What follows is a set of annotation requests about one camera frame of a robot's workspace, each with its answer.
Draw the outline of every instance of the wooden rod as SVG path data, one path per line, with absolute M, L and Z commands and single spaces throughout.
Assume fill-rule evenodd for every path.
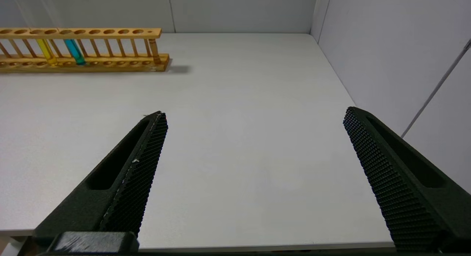
M 106 45 L 106 48 L 108 49 L 108 53 L 110 57 L 113 57 L 113 51 L 111 51 L 110 42 L 108 41 L 108 39 L 104 39 L 104 41 L 105 41 L 105 45 Z
M 1 42 L 0 42 L 0 49 L 1 49 L 2 52 L 5 54 L 6 57 L 11 58 L 10 53 L 8 53 L 8 51 L 5 49 L 5 47 L 3 47 L 3 45 L 2 45 Z
M 124 52 L 123 44 L 121 43 L 121 39 L 116 39 L 118 42 L 119 50 L 121 51 L 121 56 L 126 57 L 126 53 Z
M 23 39 L 23 43 L 25 43 L 26 48 L 28 48 L 28 50 L 29 50 L 31 56 L 34 57 L 34 58 L 37 58 L 38 56 L 36 55 L 36 53 L 35 53 L 34 50 L 32 49 L 31 45 L 29 44 L 28 39 Z
M 64 57 L 62 53 L 60 52 L 59 47 L 57 47 L 56 42 L 54 42 L 53 39 L 49 39 L 49 42 L 51 43 L 52 48 L 54 48 L 54 51 L 57 53 L 57 56 L 61 58 Z
M 146 44 L 146 51 L 148 52 L 148 57 L 151 57 L 152 55 L 150 54 L 150 48 L 149 48 L 148 40 L 144 39 L 144 43 Z
M 134 52 L 134 56 L 138 57 L 139 56 L 138 48 L 136 47 L 136 42 L 134 41 L 134 39 L 131 39 L 131 45 L 132 45 L 132 50 Z
M 8 41 L 10 42 L 11 46 L 13 46 L 13 48 L 15 49 L 15 51 L 17 52 L 20 58 L 25 57 L 23 53 L 21 52 L 21 50 L 18 48 L 17 43 L 15 43 L 13 39 L 8 39 Z
M 96 47 L 95 40 L 90 39 L 91 46 L 93 46 L 93 50 L 95 51 L 96 57 L 101 57 L 100 52 L 98 51 L 98 47 Z
M 149 39 L 150 50 L 152 51 L 153 62 L 160 64 L 159 50 L 157 49 L 157 43 L 155 39 Z
M 80 50 L 82 50 L 84 57 L 88 57 L 87 51 L 85 51 L 85 47 L 84 47 L 84 44 L 82 43 L 82 40 L 77 39 L 77 43 L 79 43 Z

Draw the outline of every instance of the test tube rack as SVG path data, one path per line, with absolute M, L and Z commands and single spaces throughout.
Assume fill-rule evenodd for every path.
M 7 39 L 16 52 L 9 53 L 0 41 L 0 73 L 165 71 L 170 58 L 158 52 L 155 41 L 161 33 L 160 28 L 0 28 L 0 39 Z M 37 41 L 42 54 L 35 53 L 29 39 Z M 54 39 L 64 40 L 69 53 L 61 53 Z M 133 53 L 124 51 L 121 40 L 127 39 Z M 141 39 L 146 53 L 138 53 L 135 40 Z M 83 40 L 89 40 L 94 53 L 87 52 Z M 104 40 L 108 53 L 100 53 L 95 40 Z M 117 41 L 119 50 L 111 49 L 110 40 Z M 17 42 L 29 53 L 22 53 Z

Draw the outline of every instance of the textured grip pad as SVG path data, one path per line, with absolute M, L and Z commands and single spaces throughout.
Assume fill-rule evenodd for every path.
M 137 236 L 167 129 L 165 113 L 143 118 L 39 224 L 36 243 L 49 246 L 66 231 Z
M 372 114 L 343 121 L 398 251 L 469 252 L 471 196 Z

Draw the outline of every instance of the table surface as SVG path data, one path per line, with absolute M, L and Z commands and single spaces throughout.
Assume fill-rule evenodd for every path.
M 310 35 L 164 34 L 165 73 L 0 75 L 0 235 L 26 235 L 144 115 L 169 130 L 140 248 L 393 246 Z

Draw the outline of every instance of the test tube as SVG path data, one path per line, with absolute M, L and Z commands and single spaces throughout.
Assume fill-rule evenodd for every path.
M 64 42 L 70 54 L 74 57 L 77 65 L 85 65 L 86 62 L 84 56 L 82 56 L 82 53 L 75 41 L 73 39 L 65 39 Z
M 57 65 L 57 58 L 52 53 L 52 50 L 49 47 L 47 41 L 45 39 L 37 39 L 36 41 L 39 45 L 39 48 L 41 48 L 41 51 L 49 65 Z

